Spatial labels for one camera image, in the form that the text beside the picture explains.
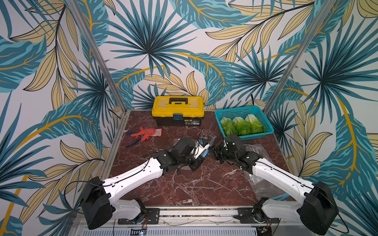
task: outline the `blue tag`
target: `blue tag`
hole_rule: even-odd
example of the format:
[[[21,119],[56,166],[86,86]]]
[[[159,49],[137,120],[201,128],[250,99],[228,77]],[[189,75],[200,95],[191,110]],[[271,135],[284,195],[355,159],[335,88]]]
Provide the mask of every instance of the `blue tag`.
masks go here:
[[[173,119],[174,120],[183,120],[184,116],[183,116],[183,114],[174,113],[173,114]]]

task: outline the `green lettuce head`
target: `green lettuce head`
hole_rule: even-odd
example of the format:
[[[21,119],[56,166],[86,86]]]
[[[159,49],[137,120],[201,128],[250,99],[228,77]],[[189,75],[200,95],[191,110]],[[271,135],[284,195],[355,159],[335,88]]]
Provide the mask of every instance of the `green lettuce head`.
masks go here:
[[[237,116],[232,120],[236,125],[236,130],[238,136],[250,135],[253,131],[253,126],[244,120],[243,118]]]
[[[220,124],[226,136],[237,134],[236,125],[231,119],[223,117]]]
[[[265,127],[261,124],[261,122],[252,114],[247,115],[245,120],[252,125],[252,134],[260,134],[265,133]]]

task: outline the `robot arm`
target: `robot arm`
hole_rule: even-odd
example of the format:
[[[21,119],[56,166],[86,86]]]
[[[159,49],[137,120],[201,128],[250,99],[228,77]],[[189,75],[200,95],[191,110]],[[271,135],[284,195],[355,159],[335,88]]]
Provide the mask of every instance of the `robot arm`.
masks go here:
[[[148,161],[123,174],[100,181],[91,179],[84,187],[80,203],[89,229],[95,229],[110,219],[128,219],[135,224],[143,221],[146,208],[138,199],[118,200],[134,188],[160,176],[189,166],[196,171],[203,163],[203,153],[210,145],[203,140],[195,143],[184,137],[169,150],[158,151]]]
[[[329,187],[318,182],[299,178],[275,166],[263,156],[246,151],[243,141],[236,135],[225,137],[224,141],[212,149],[220,163],[233,161],[235,165],[250,174],[262,177],[282,189],[296,202],[275,201],[263,197],[253,206],[250,215],[235,216],[243,221],[254,219],[258,223],[269,218],[283,218],[302,222],[314,233],[325,235],[339,210]]]

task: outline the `black toolbox bottom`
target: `black toolbox bottom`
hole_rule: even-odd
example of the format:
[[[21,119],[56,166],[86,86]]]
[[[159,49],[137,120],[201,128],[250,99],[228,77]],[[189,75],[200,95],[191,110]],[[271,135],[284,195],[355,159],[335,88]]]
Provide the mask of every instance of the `black toolbox bottom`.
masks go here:
[[[182,120],[175,120],[173,117],[154,117],[159,126],[201,126],[201,119],[198,117],[184,117]]]

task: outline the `clear plastic bag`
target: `clear plastic bag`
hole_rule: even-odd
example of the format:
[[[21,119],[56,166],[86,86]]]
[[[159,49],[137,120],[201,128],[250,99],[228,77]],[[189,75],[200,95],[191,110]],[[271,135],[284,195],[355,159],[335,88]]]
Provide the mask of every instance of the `clear plastic bag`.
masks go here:
[[[268,153],[261,144],[245,145],[245,149],[247,151],[254,151],[257,154],[262,155],[268,161],[272,162],[268,156]],[[246,171],[245,174],[247,175],[248,182],[251,184],[251,188],[254,191],[257,200],[260,200],[262,197],[274,198],[285,194],[284,191],[271,184],[269,181],[264,180],[263,178],[260,178],[254,174],[249,174]]]

